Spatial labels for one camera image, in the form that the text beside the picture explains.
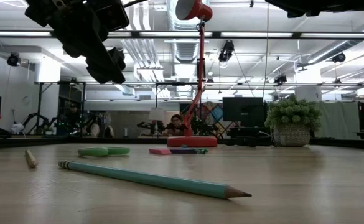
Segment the woman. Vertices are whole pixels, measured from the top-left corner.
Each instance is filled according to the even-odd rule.
[[[95,116],[86,126],[86,133],[90,135],[91,138],[99,137],[101,126],[101,119]]]
[[[182,124],[182,122],[183,119],[181,115],[173,115],[170,119],[170,123],[167,125],[165,131],[162,134],[165,136],[183,136],[185,126]]]

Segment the woven basket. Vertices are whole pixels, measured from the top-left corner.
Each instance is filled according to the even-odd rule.
[[[278,146],[302,147],[309,143],[309,128],[300,124],[283,124],[274,128],[274,141]]]

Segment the white curtain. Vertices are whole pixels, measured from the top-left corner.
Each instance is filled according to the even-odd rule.
[[[319,103],[322,112],[321,128],[316,137],[333,137],[335,139],[360,139],[356,135],[360,131],[358,105],[352,103]]]

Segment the teal pencil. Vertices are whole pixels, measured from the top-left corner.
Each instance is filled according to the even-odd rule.
[[[112,177],[120,180],[127,180],[140,184],[147,184],[156,187],[163,187],[171,190],[179,190],[193,194],[209,197],[228,199],[235,197],[251,197],[251,194],[234,189],[227,184],[217,184],[198,180],[182,179],[177,177],[166,177],[162,175],[147,174],[124,169],[96,166],[73,161],[60,161],[60,167],[89,174]]]

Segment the green object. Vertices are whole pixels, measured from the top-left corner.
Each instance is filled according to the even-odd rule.
[[[112,177],[120,180],[127,180],[140,184],[147,184],[166,189],[179,190],[193,194],[206,195],[216,198],[230,197],[250,197],[251,195],[226,185],[204,182],[198,180],[181,179],[176,177],[166,177],[162,175],[148,174],[143,172],[135,172],[124,169],[96,166],[73,161],[60,161],[60,167],[89,174],[101,175],[104,177]]]
[[[312,131],[318,131],[321,127],[321,112],[315,101],[296,100],[294,94],[288,99],[278,103],[269,104],[268,117],[264,125],[275,128],[283,124],[301,124]]]
[[[197,154],[205,154],[208,152],[208,150],[205,148],[194,149],[194,150],[196,150]]]
[[[109,155],[128,154],[131,150],[125,147],[107,147]]]
[[[107,156],[108,150],[105,147],[89,147],[79,149],[78,154],[80,156]]]

